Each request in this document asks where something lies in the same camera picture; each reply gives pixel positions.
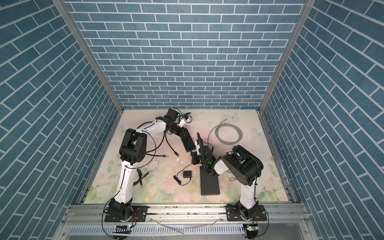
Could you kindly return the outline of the black power adapter with cord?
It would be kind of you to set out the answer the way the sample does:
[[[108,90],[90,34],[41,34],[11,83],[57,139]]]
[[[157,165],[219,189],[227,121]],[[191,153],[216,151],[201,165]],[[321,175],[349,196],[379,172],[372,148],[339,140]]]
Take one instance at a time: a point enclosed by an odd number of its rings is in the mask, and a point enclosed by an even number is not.
[[[192,171],[187,171],[186,168],[188,168],[189,166],[191,166],[191,164],[187,165],[186,167],[184,167],[181,171],[179,171],[176,175],[173,176],[174,180],[178,183],[179,186],[185,186],[187,184],[189,184],[192,180]],[[179,178],[179,174],[182,173],[182,177],[184,179],[189,179],[189,181],[185,184],[182,183],[182,181],[180,180]]]

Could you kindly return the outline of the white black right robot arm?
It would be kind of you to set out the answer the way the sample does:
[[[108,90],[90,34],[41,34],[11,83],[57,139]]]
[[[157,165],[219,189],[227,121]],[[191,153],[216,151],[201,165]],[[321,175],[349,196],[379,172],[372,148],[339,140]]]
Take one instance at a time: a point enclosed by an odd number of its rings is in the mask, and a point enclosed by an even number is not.
[[[241,184],[240,206],[250,210],[258,204],[256,197],[257,179],[264,165],[260,159],[240,145],[236,145],[224,156],[215,158],[208,146],[197,146],[191,152],[192,164],[201,164],[201,195],[220,194],[218,176],[230,171]]]

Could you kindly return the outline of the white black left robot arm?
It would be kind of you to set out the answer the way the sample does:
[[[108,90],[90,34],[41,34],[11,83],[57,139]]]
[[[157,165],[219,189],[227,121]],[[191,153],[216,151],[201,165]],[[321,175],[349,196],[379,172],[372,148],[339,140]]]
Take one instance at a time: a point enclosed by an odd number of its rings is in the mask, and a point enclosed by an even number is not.
[[[165,135],[170,132],[181,138],[187,153],[196,149],[188,129],[184,127],[192,120],[190,113],[182,114],[179,110],[170,108],[163,117],[157,117],[153,122],[145,123],[136,129],[126,130],[119,149],[122,160],[121,176],[112,203],[126,205],[132,200],[136,170],[143,166],[140,162],[148,151],[147,137],[153,140],[158,134]]]

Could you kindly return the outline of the large flat black box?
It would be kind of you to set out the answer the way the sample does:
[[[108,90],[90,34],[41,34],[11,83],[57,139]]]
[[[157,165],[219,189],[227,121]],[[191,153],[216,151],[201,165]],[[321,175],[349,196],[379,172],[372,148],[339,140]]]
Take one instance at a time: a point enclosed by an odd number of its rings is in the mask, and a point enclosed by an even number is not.
[[[217,175],[211,176],[200,167],[200,182],[202,196],[217,196],[220,195],[219,178]]]

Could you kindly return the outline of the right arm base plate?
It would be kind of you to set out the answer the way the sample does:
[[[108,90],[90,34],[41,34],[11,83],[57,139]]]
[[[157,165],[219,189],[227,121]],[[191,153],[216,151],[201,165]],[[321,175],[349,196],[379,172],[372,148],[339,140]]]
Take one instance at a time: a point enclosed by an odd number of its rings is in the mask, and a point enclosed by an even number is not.
[[[226,215],[227,221],[266,221],[268,219],[267,212],[263,205],[256,203],[251,209],[247,209],[240,202],[237,204],[227,204]]]

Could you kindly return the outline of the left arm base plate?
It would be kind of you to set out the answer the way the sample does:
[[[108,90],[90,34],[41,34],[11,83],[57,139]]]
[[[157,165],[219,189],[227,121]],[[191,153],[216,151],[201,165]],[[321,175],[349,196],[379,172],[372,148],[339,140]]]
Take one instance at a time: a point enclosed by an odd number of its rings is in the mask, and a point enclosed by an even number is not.
[[[108,207],[105,211],[104,221],[107,223],[145,222],[148,206]]]

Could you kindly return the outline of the aluminium front rail frame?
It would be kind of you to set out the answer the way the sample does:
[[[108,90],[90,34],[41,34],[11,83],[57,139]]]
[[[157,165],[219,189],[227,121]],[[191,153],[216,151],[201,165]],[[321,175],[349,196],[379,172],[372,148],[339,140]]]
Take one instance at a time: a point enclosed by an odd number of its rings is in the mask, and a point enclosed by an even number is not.
[[[254,217],[231,204],[135,204],[127,222],[105,222],[103,205],[72,205],[56,240],[314,240],[302,204],[261,203]]]

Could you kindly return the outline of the aluminium corner post left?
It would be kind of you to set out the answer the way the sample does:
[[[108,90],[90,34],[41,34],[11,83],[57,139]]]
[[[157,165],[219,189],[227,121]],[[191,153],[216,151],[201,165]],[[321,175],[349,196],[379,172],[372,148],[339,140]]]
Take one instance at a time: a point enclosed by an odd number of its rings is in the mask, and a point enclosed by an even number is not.
[[[94,70],[97,77],[99,78],[99,81],[104,86],[105,90],[107,91],[109,97],[111,98],[111,100],[114,103],[115,107],[117,108],[118,112],[122,113],[124,111],[124,108],[122,107],[122,105],[121,105],[120,101],[118,100],[116,94],[114,93],[111,85],[109,84],[104,72],[102,71],[102,69],[101,69],[98,61],[96,60],[94,54],[92,53],[92,50],[89,47],[86,39],[84,38],[83,34],[81,33],[81,30],[79,29],[75,19],[73,18],[72,14],[70,13],[65,1],[52,0],[52,2],[55,5],[55,7],[58,10],[61,17],[63,18],[64,22],[68,26],[70,32],[72,33],[77,44],[79,45],[80,49],[84,53],[85,57],[87,58],[92,69]]]

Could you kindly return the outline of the aluminium corner post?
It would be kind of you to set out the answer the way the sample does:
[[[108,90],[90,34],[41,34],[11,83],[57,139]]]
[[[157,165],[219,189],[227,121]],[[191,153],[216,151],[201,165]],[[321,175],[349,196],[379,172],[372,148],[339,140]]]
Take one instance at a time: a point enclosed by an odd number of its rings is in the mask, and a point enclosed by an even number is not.
[[[291,54],[291,52],[295,46],[295,43],[297,42],[297,40],[299,38],[299,35],[300,35],[300,33],[304,27],[304,24],[305,24],[307,18],[309,17],[309,14],[310,14],[315,2],[316,2],[315,0],[306,1],[300,14],[299,14],[298,21],[293,28],[292,34],[291,34],[291,36],[287,42],[287,45],[286,45],[284,52],[281,56],[279,64],[275,70],[273,77],[271,78],[271,81],[269,83],[269,86],[267,87],[266,93],[265,93],[265,95],[261,101],[261,104],[259,107],[260,114],[263,113],[267,107],[267,103],[268,103],[268,101],[269,101],[269,99],[273,93],[275,86],[277,85],[277,83],[279,81],[279,77],[282,74],[282,71],[283,71],[283,69],[284,69],[284,67],[288,61],[288,58],[289,58],[289,56],[290,56],[290,54]]]
[[[55,5],[55,7],[58,10],[61,17],[63,18],[64,22],[68,26],[70,32],[72,33],[77,44],[79,45],[80,49],[84,53],[85,57],[87,58],[92,69],[94,70],[97,77],[99,78],[99,81],[104,86],[105,90],[107,91],[109,97],[111,98],[111,100],[114,103],[115,107],[117,108],[118,112],[122,113],[124,111],[124,108],[122,107],[122,105],[121,105],[120,101],[118,100],[116,94],[114,93],[111,85],[109,84],[104,72],[102,71],[102,69],[101,69],[98,61],[96,60],[94,54],[92,53],[92,50],[89,47],[86,39],[84,38],[83,34],[81,33],[81,30],[79,29],[75,19],[73,18],[72,14],[70,13],[65,1],[52,0],[52,2]]]

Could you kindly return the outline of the aluminium corner post right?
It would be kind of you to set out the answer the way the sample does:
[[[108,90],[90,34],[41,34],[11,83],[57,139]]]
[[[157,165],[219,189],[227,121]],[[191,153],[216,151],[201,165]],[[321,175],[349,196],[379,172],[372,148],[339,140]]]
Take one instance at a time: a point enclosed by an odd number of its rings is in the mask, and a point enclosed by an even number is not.
[[[295,46],[295,43],[297,42],[297,40],[299,38],[299,35],[300,35],[300,33],[304,27],[304,24],[305,24],[307,18],[309,17],[309,14],[310,14],[315,2],[316,2],[315,0],[306,1],[300,14],[299,14],[298,21],[293,28],[292,34],[291,34],[291,36],[287,42],[287,45],[286,45],[284,52],[281,56],[279,64],[275,70],[273,77],[271,78],[271,81],[269,83],[269,86],[267,87],[266,93],[265,93],[265,95],[261,101],[261,104],[259,107],[260,114],[263,113],[267,107],[267,103],[268,103],[268,101],[269,101],[269,99],[273,93],[275,86],[277,85],[277,83],[279,81],[279,77],[282,74],[282,71],[283,71],[283,69],[284,69],[284,67],[288,61],[288,58],[289,58],[289,56],[290,56],[290,54],[291,54],[291,52]]]

